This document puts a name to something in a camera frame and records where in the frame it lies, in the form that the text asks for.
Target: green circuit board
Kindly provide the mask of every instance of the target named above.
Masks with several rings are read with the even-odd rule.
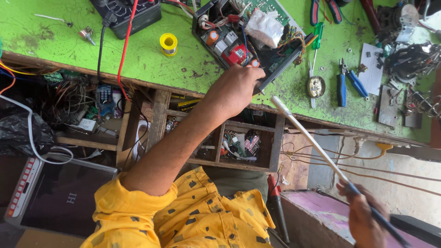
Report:
[[[245,6],[251,3],[247,7],[247,11],[252,13],[254,8],[259,8],[261,11],[268,13],[270,11],[277,11],[278,16],[275,18],[279,21],[283,26],[285,26],[290,18],[284,11],[284,9],[279,5],[276,0],[235,0],[240,5],[244,4]]]

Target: man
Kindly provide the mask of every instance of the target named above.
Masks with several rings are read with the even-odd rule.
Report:
[[[95,193],[97,227],[82,248],[271,247],[266,229],[275,226],[261,194],[266,198],[264,173],[229,171],[230,177],[240,174],[243,180],[222,181],[222,173],[211,173],[212,180],[198,167],[173,182],[199,143],[251,102],[256,80],[264,76],[261,68],[232,66],[132,170],[102,186]],[[241,181],[251,183],[232,191]],[[348,199],[356,246],[384,247],[384,231],[371,218],[367,201],[387,212],[364,188],[360,190],[366,197]]]

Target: shirt sleeve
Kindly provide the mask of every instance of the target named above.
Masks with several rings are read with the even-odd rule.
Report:
[[[177,187],[172,184],[162,196],[128,191],[120,182],[125,174],[120,173],[95,193],[93,220],[97,226],[81,248],[160,247],[152,218],[176,199]]]

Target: pink wall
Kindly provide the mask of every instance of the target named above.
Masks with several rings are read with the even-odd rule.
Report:
[[[312,215],[321,222],[321,225],[326,226],[330,232],[338,234],[352,245],[355,240],[352,238],[349,232],[349,206],[341,203],[331,197],[320,195],[313,191],[306,192],[282,192],[281,195],[291,202],[289,204],[283,204],[285,218],[287,213],[293,209],[301,208],[303,211]],[[409,242],[412,247],[418,248],[435,248],[434,246],[410,235],[401,230],[398,232]],[[387,239],[387,247],[400,248],[401,246],[395,241],[392,236]]]

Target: black plastic bag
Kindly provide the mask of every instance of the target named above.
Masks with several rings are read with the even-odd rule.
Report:
[[[0,119],[0,155],[34,156],[29,141],[29,112],[18,107],[15,113]],[[54,144],[52,129],[36,113],[32,114],[32,134],[35,148],[39,154],[45,154]]]

